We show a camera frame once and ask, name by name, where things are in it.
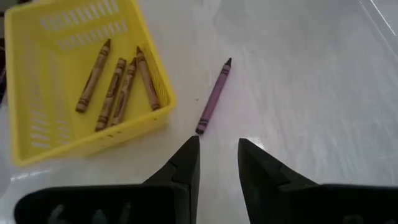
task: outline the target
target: basket slot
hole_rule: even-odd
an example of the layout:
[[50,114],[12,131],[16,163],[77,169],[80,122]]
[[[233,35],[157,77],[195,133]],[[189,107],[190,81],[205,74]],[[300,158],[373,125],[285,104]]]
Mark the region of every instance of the basket slot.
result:
[[42,113],[42,112],[39,112],[39,111],[36,111],[36,110],[31,110],[30,113],[31,113],[33,116],[38,117],[38,118],[40,118],[40,119],[47,119],[47,115],[44,114],[44,113]]
[[39,119],[39,118],[35,118],[33,117],[32,119],[30,119],[33,123],[35,124],[39,124],[39,125],[44,125],[44,126],[48,126],[50,123],[48,121],[45,121],[43,119]]
[[61,133],[70,134],[70,129],[69,128],[65,128],[65,127],[59,126],[59,127],[57,127],[57,130],[60,131]]
[[61,146],[63,146],[63,145],[67,145],[67,144],[69,144],[70,142],[68,142],[68,141],[57,141],[57,144],[59,144],[59,145],[61,145]]
[[64,28],[80,26],[104,16],[114,16],[119,12],[116,1],[99,0],[75,5],[67,10],[44,14],[40,17],[42,27],[47,31],[58,31]]
[[41,134],[36,134],[36,133],[30,134],[30,137],[34,138],[34,139],[43,140],[43,141],[48,141],[50,139],[48,136],[41,135]]
[[40,131],[41,133],[47,133],[49,131],[48,128],[43,128],[43,127],[40,127],[37,125],[32,125],[31,128],[32,128],[32,131]]
[[55,40],[55,44],[61,51],[67,52],[85,47],[87,45],[104,42],[108,38],[113,38],[119,34],[127,32],[125,20],[109,22],[105,25],[94,28],[88,32],[73,34],[71,36]]
[[70,135],[68,135],[68,134],[58,133],[57,136],[62,139],[66,139],[66,140],[70,139]]
[[32,147],[36,147],[36,148],[42,148],[42,149],[49,149],[51,147],[51,145],[49,144],[44,144],[41,142],[31,142],[32,143]]

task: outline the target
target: brown crayon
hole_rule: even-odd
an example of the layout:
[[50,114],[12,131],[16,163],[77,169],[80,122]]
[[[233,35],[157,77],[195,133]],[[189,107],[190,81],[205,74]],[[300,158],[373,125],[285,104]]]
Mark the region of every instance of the brown crayon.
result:
[[116,105],[116,111],[114,112],[113,120],[111,126],[117,125],[123,121],[124,112],[127,107],[127,101],[129,100],[129,95],[131,91],[132,82],[136,76],[137,69],[137,58],[133,58],[130,65],[127,67],[126,76],[120,90],[119,100]]
[[149,73],[147,61],[145,59],[144,53],[142,53],[142,51],[139,47],[137,47],[137,64],[138,64],[139,68],[141,69],[142,79],[145,84],[145,89],[147,91],[147,95],[149,98],[150,107],[152,108],[152,111],[155,111],[160,108],[160,104],[159,104],[159,101],[156,96],[154,84],[152,83],[152,80],[150,79],[150,73]]
[[95,126],[95,131],[101,131],[105,129],[106,125],[108,124],[108,120],[112,112],[114,99],[116,97],[116,93],[118,92],[120,79],[122,78],[125,66],[126,66],[126,60],[123,58],[119,58],[118,64],[114,69],[111,84],[109,85],[108,92],[106,93],[105,96],[105,101],[102,106],[101,113],[99,114],[97,125]]
[[79,113],[84,113],[87,109],[88,103],[91,100],[91,96],[93,96],[93,92],[95,86],[98,82],[98,79],[104,69],[106,59],[108,58],[109,51],[111,50],[111,40],[108,39],[105,44],[102,46],[97,59],[95,61],[94,67],[91,70],[90,76],[86,82],[86,86],[81,93],[79,101],[76,105],[76,111]]

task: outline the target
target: crayon tip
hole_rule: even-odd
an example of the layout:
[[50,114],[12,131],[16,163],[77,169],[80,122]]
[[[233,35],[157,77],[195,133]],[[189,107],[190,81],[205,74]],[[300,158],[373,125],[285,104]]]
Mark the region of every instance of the crayon tip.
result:
[[198,129],[198,128],[195,130],[195,132],[196,132],[198,135],[202,135],[202,134],[204,133],[203,130]]
[[134,57],[130,63],[130,65],[136,65],[137,64],[137,58]]
[[108,39],[108,40],[105,42],[104,46],[110,47],[110,46],[111,46],[111,39]]
[[232,62],[232,58],[229,58],[225,64],[231,66],[231,62]]

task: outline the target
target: crayon label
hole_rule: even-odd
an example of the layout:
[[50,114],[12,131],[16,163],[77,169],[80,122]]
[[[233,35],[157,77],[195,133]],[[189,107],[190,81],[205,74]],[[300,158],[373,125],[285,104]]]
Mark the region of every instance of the crayon label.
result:
[[88,100],[80,98],[78,104],[88,106]]
[[108,55],[108,51],[105,50],[105,49],[101,49],[101,50],[99,51],[99,54],[104,55],[104,56],[107,56],[107,55]]
[[150,89],[152,90],[152,92],[154,92],[155,96],[157,96],[156,91],[155,91],[154,82],[152,82],[152,80],[150,80]]
[[221,85],[221,79],[218,78],[217,81],[216,81],[216,84],[214,84],[214,86],[218,87],[218,88],[221,88],[222,86],[220,86],[220,85]]
[[108,122],[108,117],[106,117],[106,116],[99,116],[99,118],[98,118],[98,122],[99,123],[104,123],[104,124],[106,124],[107,122]]
[[119,83],[119,75],[114,75],[112,78],[111,86],[106,94],[106,97],[113,97],[116,94],[116,87]]
[[144,54],[139,54],[139,55],[137,55],[137,63],[139,63],[139,62],[145,62],[146,61],[146,59],[145,59],[145,57],[144,57]]
[[136,68],[135,68],[135,66],[133,66],[133,65],[130,65],[129,66],[129,68],[127,69],[127,72],[126,72],[128,75],[135,75],[136,74]]
[[131,89],[131,85],[132,85],[132,79],[134,77],[132,76],[126,76],[124,78],[124,82],[123,82],[123,86],[122,86],[122,90],[127,90],[129,91]]
[[125,97],[125,94],[124,94],[124,91],[122,91],[120,93],[120,98],[119,98],[119,103],[118,103],[119,106],[116,108],[116,111],[114,112],[114,118],[117,118],[120,115],[122,107],[126,103],[126,102],[124,102],[124,97]]
[[111,107],[111,103],[110,103],[108,100],[106,100],[106,101],[104,102],[103,107],[102,107],[102,112],[101,112],[101,114],[102,114],[102,115],[108,114],[108,110],[110,109],[110,107]]
[[104,60],[105,60],[105,55],[98,55],[97,60],[95,61],[94,67],[95,68],[100,68],[100,66],[102,66],[102,64],[104,64]]
[[84,91],[86,91],[86,89],[87,89],[87,86],[88,86],[88,83],[90,82],[90,80],[91,80],[91,76],[93,75],[93,71],[91,71],[91,73],[90,73],[90,76],[88,77],[88,80],[87,80],[87,82],[86,82],[86,86],[85,86],[85,88],[83,89],[83,92]]

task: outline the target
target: table surface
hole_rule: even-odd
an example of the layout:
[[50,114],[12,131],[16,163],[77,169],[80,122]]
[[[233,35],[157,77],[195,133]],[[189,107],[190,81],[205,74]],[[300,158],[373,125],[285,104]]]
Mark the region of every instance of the table surface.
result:
[[248,138],[318,183],[397,185],[398,69],[357,0],[140,0],[178,98],[168,127],[86,159],[9,163],[0,108],[0,223],[46,187],[141,183],[194,134],[222,64],[232,71],[201,137],[198,223],[249,223],[238,176]]

